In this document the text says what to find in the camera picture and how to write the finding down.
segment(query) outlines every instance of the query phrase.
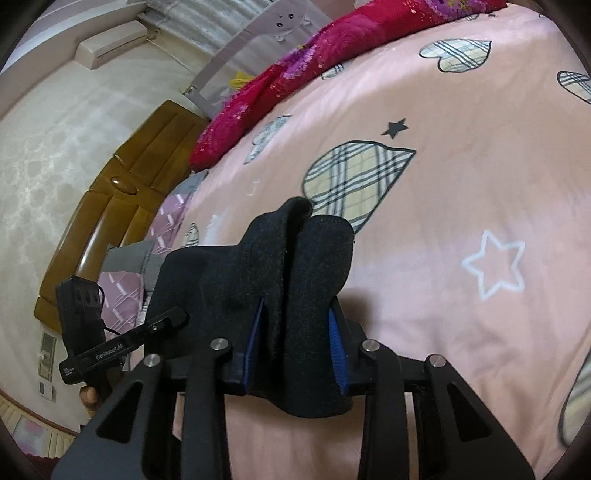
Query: gray pillow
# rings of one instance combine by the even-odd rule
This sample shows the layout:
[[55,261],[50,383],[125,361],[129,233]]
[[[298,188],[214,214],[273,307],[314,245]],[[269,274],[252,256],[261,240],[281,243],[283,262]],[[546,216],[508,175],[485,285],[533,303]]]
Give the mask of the gray pillow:
[[179,183],[170,194],[192,195],[197,191],[201,182],[207,177],[209,170],[202,170],[199,173],[191,173],[189,178]]
[[158,275],[160,273],[160,267],[162,267],[164,260],[166,260],[164,255],[151,254],[148,257],[143,273],[144,290],[147,293],[152,293],[154,291],[156,280],[158,280]]
[[113,247],[107,255],[101,272],[131,272],[144,274],[145,263],[154,247],[154,240],[146,240],[125,247]]

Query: brown wooden bed frame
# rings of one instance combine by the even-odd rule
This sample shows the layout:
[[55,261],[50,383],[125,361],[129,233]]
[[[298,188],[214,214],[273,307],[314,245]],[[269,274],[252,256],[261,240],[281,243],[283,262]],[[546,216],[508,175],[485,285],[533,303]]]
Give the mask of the brown wooden bed frame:
[[207,120],[167,100],[106,163],[83,195],[43,277],[35,317],[61,333],[56,286],[71,275],[96,281],[109,244],[144,239],[158,207],[189,175]]

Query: bed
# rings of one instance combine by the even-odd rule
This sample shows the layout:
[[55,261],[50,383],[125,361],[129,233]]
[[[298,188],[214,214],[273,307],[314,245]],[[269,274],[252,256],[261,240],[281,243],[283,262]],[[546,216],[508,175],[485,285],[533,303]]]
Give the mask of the bed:
[[[236,244],[293,196],[347,219],[345,314],[400,355],[450,359],[537,478],[584,478],[589,421],[569,441],[561,425],[591,348],[591,50],[539,3],[323,71],[221,157],[173,248]],[[231,397],[226,414],[236,478],[356,475],[360,404],[302,420]]]
[[48,266],[35,318],[61,332],[56,286],[97,281],[108,245],[144,240],[158,208],[189,175],[187,159],[207,121],[167,100],[119,147],[84,194]]

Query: pink bedsheet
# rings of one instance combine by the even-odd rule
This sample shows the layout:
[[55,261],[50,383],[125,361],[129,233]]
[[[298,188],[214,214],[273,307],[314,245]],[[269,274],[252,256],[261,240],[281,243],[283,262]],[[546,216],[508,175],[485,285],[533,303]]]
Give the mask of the pink bedsheet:
[[[235,244],[306,195],[356,233],[339,298],[400,355],[446,356],[538,478],[591,347],[591,80],[510,5],[378,47],[286,99],[195,194],[175,247]],[[301,420],[228,398],[236,479],[353,479],[363,407]]]

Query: floral red blanket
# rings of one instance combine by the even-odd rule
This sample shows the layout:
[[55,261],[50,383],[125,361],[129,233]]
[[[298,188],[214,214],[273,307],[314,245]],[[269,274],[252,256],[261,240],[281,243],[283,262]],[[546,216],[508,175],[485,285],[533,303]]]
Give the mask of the floral red blanket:
[[215,165],[275,105],[336,64],[426,28],[505,6],[504,0],[373,0],[326,25],[232,97],[195,145],[192,169]]

